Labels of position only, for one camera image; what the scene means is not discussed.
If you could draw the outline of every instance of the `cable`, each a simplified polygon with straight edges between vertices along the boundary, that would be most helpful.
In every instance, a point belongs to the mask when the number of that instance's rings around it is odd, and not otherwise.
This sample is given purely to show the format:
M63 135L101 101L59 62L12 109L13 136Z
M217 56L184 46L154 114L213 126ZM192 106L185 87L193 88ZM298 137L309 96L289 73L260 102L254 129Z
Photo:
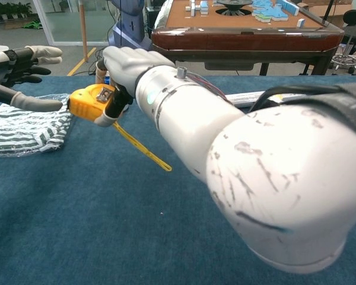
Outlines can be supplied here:
M122 0L120 0L120 47L123 46L123 17L122 17L122 13L123 13L123 9L121 9L121 2Z
M112 26L109 27L108 31L107 31L107 42L108 42L108 45L109 45L109 31L112 29Z
M263 109L263 105L273 95L277 94L306 94L306 95L318 95L318 94L330 94L340 92L339 87L335 86L307 86L307 85L289 85L289 86L277 86L266 90L257 99L254 105L249 109L249 113Z
M334 4L334 6L333 6L333 13L332 13L332 18L331 18L331 20L330 21L328 21L329 23L331 23L332 24L332 22L334 21L334 17L333 16L335 16L335 10L336 10L336 4L338 3L338 0L335 0L335 4Z
M108 7L109 14L111 14L111 17L112 17L113 21L116 22L116 19L115 19L115 17L112 15L111 9L109 8L108 1L107 1L107 7Z
M201 77L199 74L193 73L188 71L187 72L187 77L189 77L191 80L194 80L195 82L197 82L199 85L205 87L206 89L208 89L209 91L211 91L212 93L214 93L215 95L220 96L222 99L224 99L225 101L227 101L228 103L232 104L232 102L230 102L227 97L225 96L225 94L216 86L214 86L212 83L210 83L207 79L205 79L204 77Z

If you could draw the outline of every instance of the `robotic hand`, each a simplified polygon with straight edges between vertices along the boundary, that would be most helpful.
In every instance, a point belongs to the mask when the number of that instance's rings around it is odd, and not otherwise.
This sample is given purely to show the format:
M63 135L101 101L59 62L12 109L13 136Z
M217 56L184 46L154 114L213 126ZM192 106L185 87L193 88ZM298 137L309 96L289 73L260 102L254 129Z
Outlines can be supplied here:
M260 259L304 274L340 256L356 224L356 120L338 111L356 111L356 88L245 115L155 52L108 47L104 65Z
M145 37L144 0L111 0L120 9L120 21L112 28L109 43L150 50L152 41Z
M23 110L35 112L57 111L62 103L57 100L40 100L27 97L22 92L10 89L15 84L39 83L37 75L49 75L43 64L62 62L62 51L50 46L26 46L22 49L0 51L0 102Z

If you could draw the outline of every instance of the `wooden pole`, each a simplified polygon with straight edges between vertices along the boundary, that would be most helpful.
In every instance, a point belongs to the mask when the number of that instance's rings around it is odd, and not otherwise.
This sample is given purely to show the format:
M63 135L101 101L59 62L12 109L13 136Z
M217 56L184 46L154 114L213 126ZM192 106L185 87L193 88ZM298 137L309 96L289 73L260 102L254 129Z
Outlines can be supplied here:
M84 4L82 0L79 0L79 15L81 19L81 34L82 34L82 42L83 42L83 54L84 60L88 62L88 48L87 48L87 35L85 30L85 15L84 15Z

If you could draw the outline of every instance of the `green and white striped towel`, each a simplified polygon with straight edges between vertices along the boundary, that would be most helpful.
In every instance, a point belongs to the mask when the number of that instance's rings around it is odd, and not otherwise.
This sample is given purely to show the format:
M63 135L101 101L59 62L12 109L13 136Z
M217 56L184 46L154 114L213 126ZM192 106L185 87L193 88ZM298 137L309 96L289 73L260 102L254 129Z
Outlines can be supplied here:
M30 112L0 105L0 157L58 149L65 141L72 119L67 110L68 96L53 94L40 97L60 100L63 106L57 112Z

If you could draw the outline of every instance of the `floor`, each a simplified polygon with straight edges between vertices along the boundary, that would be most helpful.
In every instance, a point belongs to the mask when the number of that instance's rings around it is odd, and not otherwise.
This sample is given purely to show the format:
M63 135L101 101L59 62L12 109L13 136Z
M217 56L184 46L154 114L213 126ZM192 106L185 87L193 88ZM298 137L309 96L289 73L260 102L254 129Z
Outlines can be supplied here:
M32 29L4 29L4 25L0 24L0 45L9 46L11 49L22 48L26 45L48 45L46 36L43 30ZM61 76L67 75L79 61L83 58L83 50L81 46L60 46L63 50L63 62L59 65L49 65L48 68L52 71L52 75ZM93 62L96 61L95 53L89 58L88 62L76 70L77 75L87 75L88 69ZM187 67L190 71L199 75L259 75L260 64L256 64L251 71L208 71L204 68L203 63L198 62L178 62L177 66ZM270 64L268 75L270 76L296 76L303 72L304 64ZM328 74L335 72L329 69ZM339 75L350 76L345 69L339 69Z

